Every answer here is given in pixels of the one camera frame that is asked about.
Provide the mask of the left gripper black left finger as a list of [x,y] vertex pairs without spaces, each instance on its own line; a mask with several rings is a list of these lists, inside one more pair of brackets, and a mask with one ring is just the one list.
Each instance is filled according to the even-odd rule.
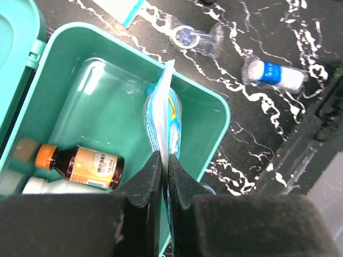
[[111,193],[1,200],[1,256],[158,256],[162,160]]

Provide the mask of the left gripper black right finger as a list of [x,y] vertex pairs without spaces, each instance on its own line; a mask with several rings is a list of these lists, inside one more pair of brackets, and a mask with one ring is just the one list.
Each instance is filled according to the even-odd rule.
[[174,256],[338,256],[316,205],[301,195],[212,194],[168,162]]

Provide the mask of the brown orange-cap bottle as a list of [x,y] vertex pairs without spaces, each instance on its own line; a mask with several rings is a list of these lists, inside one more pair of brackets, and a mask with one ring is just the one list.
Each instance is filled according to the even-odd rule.
[[114,190],[122,179],[125,159],[75,145],[60,148],[43,144],[35,158],[35,166],[56,170],[64,179],[90,186]]

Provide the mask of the white medicine bottle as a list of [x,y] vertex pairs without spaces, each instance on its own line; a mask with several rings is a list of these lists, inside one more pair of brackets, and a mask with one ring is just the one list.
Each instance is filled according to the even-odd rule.
[[48,182],[42,178],[31,177],[22,190],[22,194],[88,194],[108,193],[88,185],[61,179]]

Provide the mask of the blue cotton swab bag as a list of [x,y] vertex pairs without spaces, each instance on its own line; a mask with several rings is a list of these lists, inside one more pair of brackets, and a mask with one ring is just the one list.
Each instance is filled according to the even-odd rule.
[[159,151],[162,160],[162,195],[164,207],[160,225],[159,256],[164,254],[170,240],[171,214],[168,186],[168,164],[171,154],[180,157],[182,135],[182,105],[172,89],[175,60],[167,61],[159,80],[146,90],[144,125],[152,152]]

